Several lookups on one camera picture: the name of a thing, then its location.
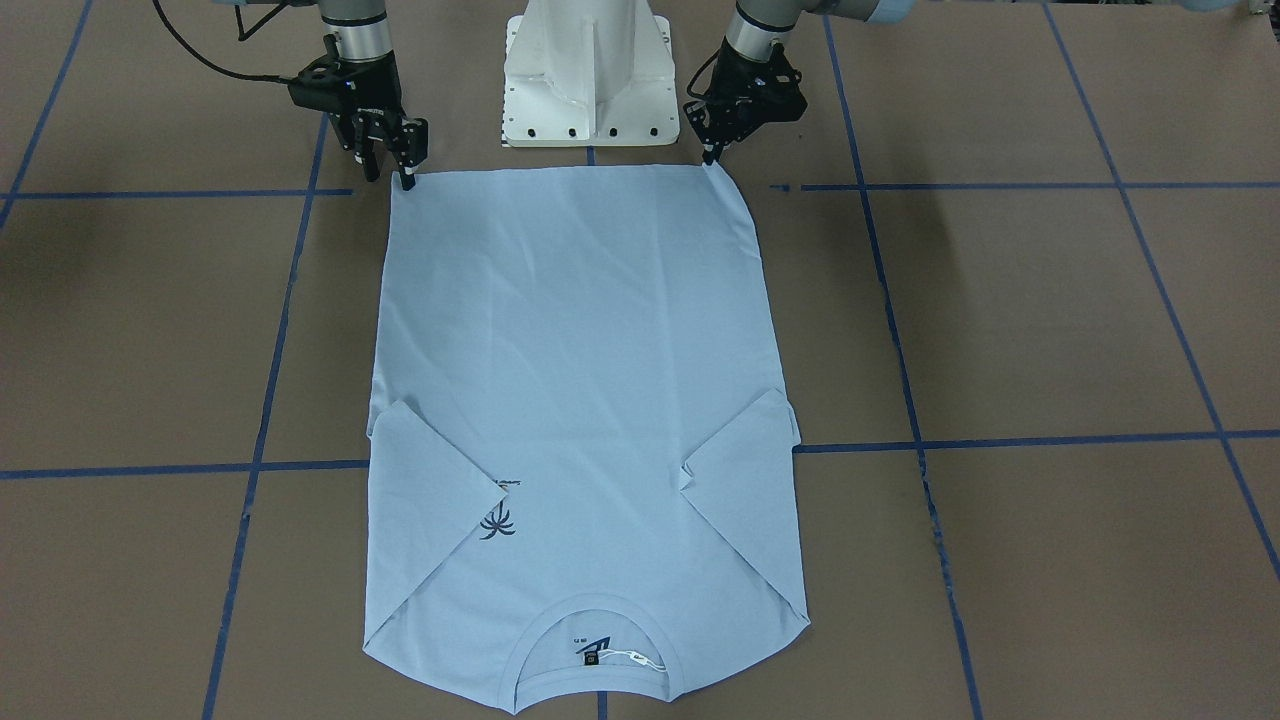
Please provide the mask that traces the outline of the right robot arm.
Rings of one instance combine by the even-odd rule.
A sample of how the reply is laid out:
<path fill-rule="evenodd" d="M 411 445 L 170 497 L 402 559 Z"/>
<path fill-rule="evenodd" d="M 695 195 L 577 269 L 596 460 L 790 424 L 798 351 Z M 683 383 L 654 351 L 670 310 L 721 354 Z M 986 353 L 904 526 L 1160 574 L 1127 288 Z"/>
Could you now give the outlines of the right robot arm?
<path fill-rule="evenodd" d="M 326 32 L 325 53 L 285 85 L 293 104 L 328 117 L 340 146 L 362 167 L 366 181 L 380 177 L 376 145 L 387 150 L 401 187 L 412 190 L 415 173 L 428 159 L 428 122 L 404 111 L 401 78 L 384 1 L 270 1 L 269 10 L 244 26 L 241 8 L 230 1 L 237 38 L 246 41 L 291 6 L 316 6 Z"/>

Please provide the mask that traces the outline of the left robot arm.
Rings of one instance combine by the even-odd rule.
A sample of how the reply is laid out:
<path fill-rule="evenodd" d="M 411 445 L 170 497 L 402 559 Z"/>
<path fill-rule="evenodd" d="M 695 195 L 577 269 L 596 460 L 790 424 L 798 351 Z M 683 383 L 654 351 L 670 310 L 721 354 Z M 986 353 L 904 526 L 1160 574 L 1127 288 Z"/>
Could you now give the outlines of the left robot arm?
<path fill-rule="evenodd" d="M 736 1 L 719 47 L 694 72 L 682 113 L 703 146 L 701 163 L 762 127 L 803 118 L 803 73 L 786 56 L 801 15 L 833 15 L 865 23 L 897 23 L 914 1 Z"/>

